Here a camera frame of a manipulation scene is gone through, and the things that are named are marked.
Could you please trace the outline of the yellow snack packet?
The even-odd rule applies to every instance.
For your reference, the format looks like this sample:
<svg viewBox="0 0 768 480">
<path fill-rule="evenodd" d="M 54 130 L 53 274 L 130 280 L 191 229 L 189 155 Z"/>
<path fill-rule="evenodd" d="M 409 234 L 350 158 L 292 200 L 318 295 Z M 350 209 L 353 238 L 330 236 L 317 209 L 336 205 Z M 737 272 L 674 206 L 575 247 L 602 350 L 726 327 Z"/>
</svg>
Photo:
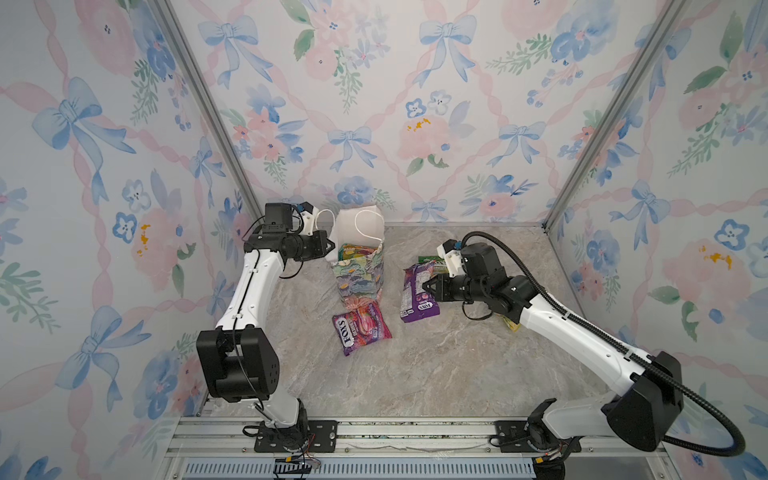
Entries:
<svg viewBox="0 0 768 480">
<path fill-rule="evenodd" d="M 504 324 L 513 332 L 517 332 L 520 329 L 520 325 L 512 321 L 507 317 L 502 318 Z"/>
</svg>

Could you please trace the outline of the floral paper bag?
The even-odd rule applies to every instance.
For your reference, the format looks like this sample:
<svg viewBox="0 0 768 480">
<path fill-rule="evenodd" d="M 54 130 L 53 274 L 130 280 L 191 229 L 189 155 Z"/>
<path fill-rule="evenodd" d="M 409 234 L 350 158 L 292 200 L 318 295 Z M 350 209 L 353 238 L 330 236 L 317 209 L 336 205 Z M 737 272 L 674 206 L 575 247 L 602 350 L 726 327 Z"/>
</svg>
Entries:
<svg viewBox="0 0 768 480">
<path fill-rule="evenodd" d="M 333 213 L 321 209 L 315 214 L 313 232 L 329 227 L 328 238 L 335 249 L 325 256 L 331 265 L 341 300 L 347 310 L 355 310 L 381 299 L 384 281 L 385 220 L 377 206 L 342 209 Z M 376 247 L 374 254 L 351 260 L 338 260 L 343 244 Z"/>
</svg>

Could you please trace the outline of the green Fox's candy bag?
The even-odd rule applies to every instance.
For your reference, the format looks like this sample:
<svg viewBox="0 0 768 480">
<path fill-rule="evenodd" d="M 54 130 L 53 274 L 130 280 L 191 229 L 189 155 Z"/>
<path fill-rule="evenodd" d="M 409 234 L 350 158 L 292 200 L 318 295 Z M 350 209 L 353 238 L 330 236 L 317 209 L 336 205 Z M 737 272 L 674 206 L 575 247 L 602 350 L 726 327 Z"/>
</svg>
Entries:
<svg viewBox="0 0 768 480">
<path fill-rule="evenodd" d="M 432 256 L 418 256 L 417 263 L 418 264 L 427 264 L 430 262 L 442 262 L 443 259 L 441 259 L 439 256 L 432 255 Z"/>
</svg>

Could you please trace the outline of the purple snack packet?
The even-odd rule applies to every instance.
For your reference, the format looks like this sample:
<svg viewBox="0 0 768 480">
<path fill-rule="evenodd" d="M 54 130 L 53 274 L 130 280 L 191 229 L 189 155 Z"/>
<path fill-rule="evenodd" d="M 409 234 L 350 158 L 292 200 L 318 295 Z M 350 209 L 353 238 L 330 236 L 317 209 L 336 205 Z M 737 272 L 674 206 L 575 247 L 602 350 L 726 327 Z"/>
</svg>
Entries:
<svg viewBox="0 0 768 480">
<path fill-rule="evenodd" d="M 438 302 L 432 294 L 424 290 L 423 284 L 437 274 L 446 272 L 443 261 L 414 264 L 404 270 L 400 307 L 400 318 L 404 323 L 413 323 L 440 315 Z"/>
</svg>

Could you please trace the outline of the purple Fox's candy bag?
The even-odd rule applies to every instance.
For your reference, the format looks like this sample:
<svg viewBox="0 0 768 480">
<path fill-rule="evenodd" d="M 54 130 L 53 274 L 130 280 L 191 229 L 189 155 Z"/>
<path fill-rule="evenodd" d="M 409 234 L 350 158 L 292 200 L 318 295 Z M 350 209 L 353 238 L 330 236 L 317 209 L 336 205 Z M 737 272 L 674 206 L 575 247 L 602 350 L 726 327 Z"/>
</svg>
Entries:
<svg viewBox="0 0 768 480">
<path fill-rule="evenodd" d="M 369 344 L 392 338 L 377 302 L 335 315 L 332 323 L 345 356 Z"/>
</svg>

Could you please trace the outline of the orange Fox's candy bag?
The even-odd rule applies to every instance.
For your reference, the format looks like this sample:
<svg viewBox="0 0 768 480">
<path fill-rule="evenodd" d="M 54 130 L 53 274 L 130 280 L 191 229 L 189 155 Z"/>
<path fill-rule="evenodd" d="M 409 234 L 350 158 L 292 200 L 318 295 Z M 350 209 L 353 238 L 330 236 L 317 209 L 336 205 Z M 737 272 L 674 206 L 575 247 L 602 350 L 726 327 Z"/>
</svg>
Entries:
<svg viewBox="0 0 768 480">
<path fill-rule="evenodd" d="M 376 247 L 369 247 L 363 245 L 343 244 L 338 251 L 338 260 L 351 260 L 355 258 L 367 257 L 372 255 L 377 250 Z"/>
</svg>

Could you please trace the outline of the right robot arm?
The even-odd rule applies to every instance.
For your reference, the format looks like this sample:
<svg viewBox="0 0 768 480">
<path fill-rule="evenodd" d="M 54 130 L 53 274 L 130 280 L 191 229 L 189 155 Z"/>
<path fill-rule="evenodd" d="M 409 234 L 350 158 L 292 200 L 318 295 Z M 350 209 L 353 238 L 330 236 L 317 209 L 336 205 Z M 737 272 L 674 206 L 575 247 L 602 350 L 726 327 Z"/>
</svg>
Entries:
<svg viewBox="0 0 768 480">
<path fill-rule="evenodd" d="M 609 389 L 582 400 L 542 401 L 528 416 L 523 433 L 495 438 L 498 447 L 527 443 L 535 451 L 551 452 L 587 436 L 616 437 L 646 452 L 659 446 L 682 412 L 683 395 L 647 368 L 657 367 L 678 380 L 677 360 L 634 349 L 576 316 L 529 274 L 508 275 L 487 243 L 463 246 L 450 239 L 437 252 L 447 270 L 424 284 L 436 301 L 485 304 L 491 313 L 553 342 Z"/>
</svg>

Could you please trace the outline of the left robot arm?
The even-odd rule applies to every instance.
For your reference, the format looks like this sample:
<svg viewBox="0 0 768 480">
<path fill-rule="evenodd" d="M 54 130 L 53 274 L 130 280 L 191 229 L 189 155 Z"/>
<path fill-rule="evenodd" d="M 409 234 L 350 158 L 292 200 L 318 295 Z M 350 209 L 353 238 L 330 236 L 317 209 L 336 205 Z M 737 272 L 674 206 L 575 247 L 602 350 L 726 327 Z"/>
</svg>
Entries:
<svg viewBox="0 0 768 480">
<path fill-rule="evenodd" d="M 212 330 L 196 340 L 208 393 L 229 403 L 255 400 L 265 426 L 282 435 L 309 430 L 300 399 L 280 383 L 280 360 L 265 332 L 274 290 L 288 260 L 322 259 L 335 248 L 327 232 L 257 233 L 245 243 L 234 295 Z"/>
</svg>

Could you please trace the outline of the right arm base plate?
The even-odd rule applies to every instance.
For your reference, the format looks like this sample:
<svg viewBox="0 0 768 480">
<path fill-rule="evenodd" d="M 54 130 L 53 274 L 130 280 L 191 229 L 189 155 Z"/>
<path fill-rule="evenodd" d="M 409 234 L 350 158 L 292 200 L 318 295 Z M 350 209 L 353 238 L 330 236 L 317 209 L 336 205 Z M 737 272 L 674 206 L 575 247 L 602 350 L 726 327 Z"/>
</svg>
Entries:
<svg viewBox="0 0 768 480">
<path fill-rule="evenodd" d="M 543 425 L 533 427 L 526 420 L 499 420 L 494 423 L 495 433 L 488 443 L 498 448 L 502 453 L 531 453 L 539 455 L 555 455 L 580 453 L 581 443 L 578 439 L 557 439 Z"/>
</svg>

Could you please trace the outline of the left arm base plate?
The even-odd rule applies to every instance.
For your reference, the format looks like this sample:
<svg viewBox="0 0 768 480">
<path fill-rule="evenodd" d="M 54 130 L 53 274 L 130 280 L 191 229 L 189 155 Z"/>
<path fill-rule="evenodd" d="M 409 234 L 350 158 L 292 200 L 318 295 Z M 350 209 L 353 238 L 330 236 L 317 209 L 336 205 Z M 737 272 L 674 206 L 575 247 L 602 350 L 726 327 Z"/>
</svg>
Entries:
<svg viewBox="0 0 768 480">
<path fill-rule="evenodd" d="M 258 425 L 254 437 L 256 453 L 300 454 L 333 453 L 338 439 L 339 423 L 335 420 L 300 420 L 283 429 Z"/>
</svg>

